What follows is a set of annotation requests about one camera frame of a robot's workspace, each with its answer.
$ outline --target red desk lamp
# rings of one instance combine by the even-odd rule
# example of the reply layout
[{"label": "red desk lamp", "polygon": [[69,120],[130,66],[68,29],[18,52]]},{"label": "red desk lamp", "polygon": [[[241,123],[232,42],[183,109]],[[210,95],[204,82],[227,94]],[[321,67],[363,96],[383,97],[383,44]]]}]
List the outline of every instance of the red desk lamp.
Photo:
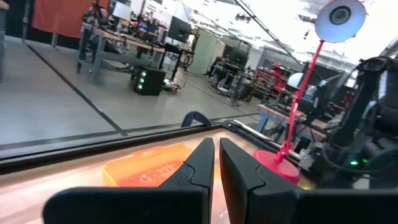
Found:
[{"label": "red desk lamp", "polygon": [[300,88],[295,93],[292,109],[290,110],[289,125],[287,125],[285,142],[276,155],[269,151],[260,150],[254,153],[254,157],[261,162],[261,164],[294,184],[299,182],[300,172],[285,158],[289,156],[289,150],[294,146],[292,140],[295,128],[294,123],[296,110],[310,81],[311,74],[317,62],[317,58],[319,57],[322,45],[325,42],[344,42],[353,37],[364,24],[365,17],[365,7],[358,0],[334,0],[329,2],[318,13],[317,21],[315,23],[315,32],[321,41],[310,65],[308,66],[308,70],[302,79]]}]

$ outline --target lamp base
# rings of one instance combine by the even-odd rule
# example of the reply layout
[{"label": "lamp base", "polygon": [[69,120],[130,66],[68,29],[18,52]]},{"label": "lamp base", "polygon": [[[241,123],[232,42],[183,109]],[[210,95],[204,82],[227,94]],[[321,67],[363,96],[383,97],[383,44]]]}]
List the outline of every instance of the lamp base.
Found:
[{"label": "lamp base", "polygon": [[287,159],[283,158],[282,162],[276,162],[275,156],[275,153],[263,150],[257,150],[253,155],[262,165],[297,185],[300,180],[299,170]]}]

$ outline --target orange tray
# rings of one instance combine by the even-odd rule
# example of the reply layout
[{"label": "orange tray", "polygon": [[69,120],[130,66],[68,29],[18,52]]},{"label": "orange tray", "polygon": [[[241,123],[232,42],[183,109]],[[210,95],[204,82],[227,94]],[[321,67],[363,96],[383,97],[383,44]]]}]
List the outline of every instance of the orange tray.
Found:
[{"label": "orange tray", "polygon": [[184,144],[133,152],[109,161],[102,176],[108,187],[158,187],[188,158],[193,149]]}]

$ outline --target red curtain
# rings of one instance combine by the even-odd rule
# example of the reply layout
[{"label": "red curtain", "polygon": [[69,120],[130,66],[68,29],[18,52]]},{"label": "red curtain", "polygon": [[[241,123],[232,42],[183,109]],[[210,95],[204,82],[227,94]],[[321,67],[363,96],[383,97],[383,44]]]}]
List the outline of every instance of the red curtain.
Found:
[{"label": "red curtain", "polygon": [[[33,28],[80,38],[83,15],[95,0],[36,0]],[[99,0],[99,5],[108,8],[109,0]]]}]

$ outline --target concrete floor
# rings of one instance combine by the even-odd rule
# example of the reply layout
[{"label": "concrete floor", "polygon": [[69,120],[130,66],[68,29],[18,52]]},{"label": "concrete floor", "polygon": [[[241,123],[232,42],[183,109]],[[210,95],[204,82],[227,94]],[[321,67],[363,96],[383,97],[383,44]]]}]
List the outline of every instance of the concrete floor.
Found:
[{"label": "concrete floor", "polygon": [[[6,42],[6,73],[0,83],[0,157],[120,136],[21,40],[8,37]],[[177,81],[187,81],[181,96],[140,96],[130,89],[129,74],[102,70],[93,81],[87,65],[76,74],[76,50],[28,44],[128,135],[177,127],[190,111],[210,119],[237,117],[243,123],[260,118],[253,115],[258,99],[232,107],[228,99],[208,88],[203,77],[179,73]]]}]

